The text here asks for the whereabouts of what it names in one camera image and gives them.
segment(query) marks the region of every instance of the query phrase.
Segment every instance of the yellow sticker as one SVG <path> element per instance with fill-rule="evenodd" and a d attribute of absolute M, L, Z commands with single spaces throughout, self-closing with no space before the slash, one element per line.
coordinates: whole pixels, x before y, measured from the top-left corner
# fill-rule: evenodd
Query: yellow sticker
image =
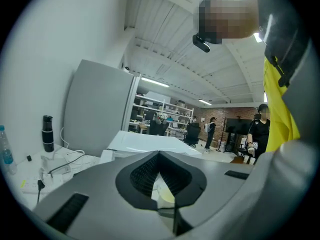
<path fill-rule="evenodd" d="M 21 184 L 21 187 L 20 187 L 20 188 L 23 188 L 25 184 L 26 184 L 26 180 L 24 179 L 24 180 L 22 181 L 22 184 Z"/>

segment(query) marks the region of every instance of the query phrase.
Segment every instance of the fluorescent light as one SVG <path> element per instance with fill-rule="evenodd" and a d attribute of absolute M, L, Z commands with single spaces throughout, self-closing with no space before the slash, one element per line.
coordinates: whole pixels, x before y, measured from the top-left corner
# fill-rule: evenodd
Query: fluorescent light
<path fill-rule="evenodd" d="M 259 34 L 258 34 L 258 33 L 254 33 L 253 35 L 254 35 L 254 38 L 255 38 L 255 40 L 256 40 L 256 42 L 257 42 L 257 43 L 262 42 L 262 40 L 260 39 L 260 37 L 259 37 Z"/>
<path fill-rule="evenodd" d="M 200 101 L 200 102 L 203 102 L 204 104 L 210 105 L 210 106 L 212 105 L 212 104 L 210 104 L 209 102 L 204 101 L 203 99 L 199 99 L 199 101 Z"/>
<path fill-rule="evenodd" d="M 268 102 L 268 98 L 267 98 L 267 94 L 266 94 L 266 92 L 264 92 L 264 100 L 263 100 L 263 102 Z"/>
<path fill-rule="evenodd" d="M 169 85 L 164 84 L 164 83 L 162 83 L 162 82 L 153 81 L 153 80 L 151 80 L 151 79 L 144 78 L 144 77 L 141 77 L 141 79 L 144 80 L 144 81 L 147 81 L 147 82 L 156 84 L 156 85 L 160 85 L 160 86 L 164 86 L 164 87 L 169 87 Z"/>

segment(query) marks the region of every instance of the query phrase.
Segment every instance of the bottle label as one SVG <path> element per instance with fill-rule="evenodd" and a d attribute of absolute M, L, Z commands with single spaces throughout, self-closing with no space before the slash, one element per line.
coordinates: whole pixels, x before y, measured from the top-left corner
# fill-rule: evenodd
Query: bottle label
<path fill-rule="evenodd" d="M 5 150 L 3 152 L 3 159 L 4 159 L 4 163 L 6 165 L 10 165 L 10 164 L 12 164 L 14 162 L 14 158 L 13 158 L 12 153 L 11 153 L 10 150 Z"/>

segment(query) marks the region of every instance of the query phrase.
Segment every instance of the black bottle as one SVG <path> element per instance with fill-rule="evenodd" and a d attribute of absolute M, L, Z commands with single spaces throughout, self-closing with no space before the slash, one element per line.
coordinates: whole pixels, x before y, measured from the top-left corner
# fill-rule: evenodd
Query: black bottle
<path fill-rule="evenodd" d="M 55 150 L 54 146 L 54 131 L 52 129 L 52 116 L 43 116 L 43 126 L 42 126 L 42 142 L 44 150 L 46 152 L 52 152 Z"/>

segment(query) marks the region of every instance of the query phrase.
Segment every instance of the yellow vest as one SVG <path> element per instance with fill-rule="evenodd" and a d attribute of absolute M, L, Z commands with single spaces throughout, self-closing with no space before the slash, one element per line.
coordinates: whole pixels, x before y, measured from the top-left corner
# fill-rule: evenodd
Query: yellow vest
<path fill-rule="evenodd" d="M 275 151 L 282 143 L 300 138 L 296 123 L 282 100 L 287 87 L 279 87 L 280 74 L 264 58 L 263 85 L 270 111 L 270 132 L 266 152 Z"/>

